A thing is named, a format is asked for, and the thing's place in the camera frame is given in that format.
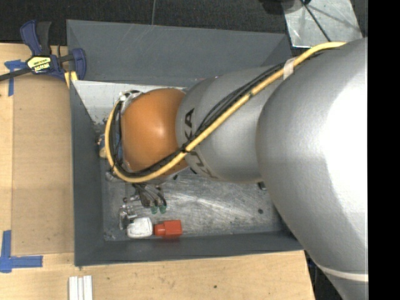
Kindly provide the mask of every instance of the red eraser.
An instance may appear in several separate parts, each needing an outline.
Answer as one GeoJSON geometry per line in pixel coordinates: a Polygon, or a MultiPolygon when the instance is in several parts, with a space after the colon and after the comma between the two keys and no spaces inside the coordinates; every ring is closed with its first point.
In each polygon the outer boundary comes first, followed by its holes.
{"type": "Polygon", "coordinates": [[[165,238],[176,238],[182,234],[181,220],[168,220],[154,226],[154,234],[165,238]]]}

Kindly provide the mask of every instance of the black cable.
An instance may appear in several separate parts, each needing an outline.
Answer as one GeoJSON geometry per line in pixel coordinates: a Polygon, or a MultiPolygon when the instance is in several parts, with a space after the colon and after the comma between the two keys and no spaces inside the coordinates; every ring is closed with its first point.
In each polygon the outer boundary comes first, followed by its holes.
{"type": "Polygon", "coordinates": [[[317,18],[315,17],[315,15],[311,12],[311,10],[308,8],[308,5],[304,2],[304,0],[300,0],[302,5],[306,8],[306,10],[308,11],[308,13],[310,14],[310,16],[314,19],[316,25],[318,26],[319,30],[321,30],[322,34],[325,36],[325,38],[329,41],[332,42],[332,40],[329,38],[328,34],[326,33],[326,31],[324,30],[324,28],[321,26],[321,24],[319,23],[319,21],[317,20],[317,18]]]}

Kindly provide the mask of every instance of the wire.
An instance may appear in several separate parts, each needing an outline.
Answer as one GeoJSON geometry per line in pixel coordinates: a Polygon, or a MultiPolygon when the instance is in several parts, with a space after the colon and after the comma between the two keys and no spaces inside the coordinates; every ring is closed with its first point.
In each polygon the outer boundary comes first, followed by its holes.
{"type": "Polygon", "coordinates": [[[315,15],[311,12],[310,8],[308,7],[308,5],[304,2],[304,0],[300,0],[302,5],[306,8],[306,10],[308,11],[308,13],[310,14],[310,16],[312,17],[312,19],[314,20],[314,22],[316,23],[316,25],[318,26],[319,30],[321,30],[322,34],[325,36],[325,38],[331,42],[331,38],[329,38],[328,34],[326,33],[326,31],[324,30],[324,28],[321,26],[321,24],[319,23],[318,19],[315,17],[315,15]]]}
{"type": "MultiPolygon", "coordinates": [[[[318,44],[315,47],[305,51],[300,56],[298,56],[293,61],[293,66],[296,67],[301,64],[303,61],[311,57],[313,54],[318,53],[319,51],[331,49],[331,48],[338,48],[343,46],[345,42],[325,42],[322,44],[318,44]]],[[[159,169],[153,171],[150,174],[145,176],[136,176],[135,174],[128,173],[127,171],[120,168],[120,166],[115,162],[113,159],[111,143],[110,143],[110,133],[111,133],[111,126],[118,113],[117,108],[121,107],[121,101],[118,101],[107,120],[106,123],[106,130],[105,130],[105,148],[106,148],[106,156],[109,164],[114,166],[113,171],[115,174],[120,177],[122,180],[129,182],[129,183],[144,183],[146,181],[152,180],[158,176],[169,171],[179,162],[181,162],[187,153],[190,153],[198,144],[200,144],[203,140],[205,140],[212,132],[214,132],[229,116],[235,113],[241,106],[246,104],[253,96],[260,93],[263,89],[269,86],[271,83],[279,79],[283,76],[283,68],[276,71],[275,73],[269,75],[266,79],[263,79],[260,83],[257,83],[254,87],[251,88],[246,94],[242,95],[239,99],[237,99],[233,104],[229,103],[229,107],[221,113],[209,126],[205,128],[205,130],[201,130],[199,134],[192,140],[190,143],[185,145],[182,151],[176,151],[167,158],[170,160],[168,163],[161,166],[159,169]]]]}
{"type": "Polygon", "coordinates": [[[156,2],[157,0],[152,0],[151,24],[154,24],[154,19],[156,17],[156,2]]]}

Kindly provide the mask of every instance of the clamp handle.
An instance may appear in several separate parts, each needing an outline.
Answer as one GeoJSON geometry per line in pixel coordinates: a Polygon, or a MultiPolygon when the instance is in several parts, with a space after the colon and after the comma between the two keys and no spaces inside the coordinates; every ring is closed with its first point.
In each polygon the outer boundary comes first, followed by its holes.
{"type": "Polygon", "coordinates": [[[19,32],[21,33],[22,41],[30,48],[33,56],[42,53],[42,47],[36,34],[36,20],[24,23],[19,32]]]}

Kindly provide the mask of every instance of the yellow cable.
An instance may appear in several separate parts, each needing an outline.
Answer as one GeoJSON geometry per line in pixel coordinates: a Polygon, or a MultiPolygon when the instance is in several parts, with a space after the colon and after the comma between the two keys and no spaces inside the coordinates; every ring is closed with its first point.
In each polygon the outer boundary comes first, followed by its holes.
{"type": "MultiPolygon", "coordinates": [[[[294,62],[293,66],[296,67],[299,64],[301,64],[304,60],[308,59],[310,56],[313,54],[326,50],[326,49],[332,49],[332,48],[338,48],[340,46],[343,46],[345,42],[326,42],[322,44],[318,44],[315,47],[312,47],[311,49],[305,51],[302,53],[300,56],[298,56],[294,62]]],[[[281,76],[283,76],[283,69],[276,71],[274,74],[270,75],[268,78],[265,80],[261,81],[257,86],[251,89],[251,91],[247,94],[245,94],[243,97],[241,97],[238,101],[236,101],[227,111],[222,113],[212,124],[210,124],[207,129],[205,129],[198,137],[193,139],[185,148],[186,152],[181,152],[179,153],[174,159],[172,159],[169,163],[167,163],[165,166],[162,168],[158,169],[157,171],[152,172],[151,174],[148,174],[147,176],[139,176],[139,177],[127,177],[124,174],[122,174],[118,168],[114,168],[115,174],[121,178],[122,180],[129,182],[129,183],[143,183],[149,180],[152,180],[171,168],[173,168],[175,165],[177,165],[179,162],[181,162],[187,153],[192,151],[198,144],[200,144],[203,140],[205,140],[212,132],[214,132],[229,116],[231,116],[233,113],[235,113],[241,106],[243,106],[245,103],[247,103],[252,96],[255,96],[257,93],[262,91],[264,88],[266,88],[268,85],[273,83],[275,80],[279,79],[281,76]]],[[[114,165],[114,159],[111,154],[111,150],[109,148],[109,133],[111,129],[111,123],[113,120],[114,112],[116,109],[116,105],[113,107],[107,123],[106,123],[106,130],[105,130],[105,142],[106,142],[106,156],[107,160],[110,163],[110,165],[114,165]]]]}

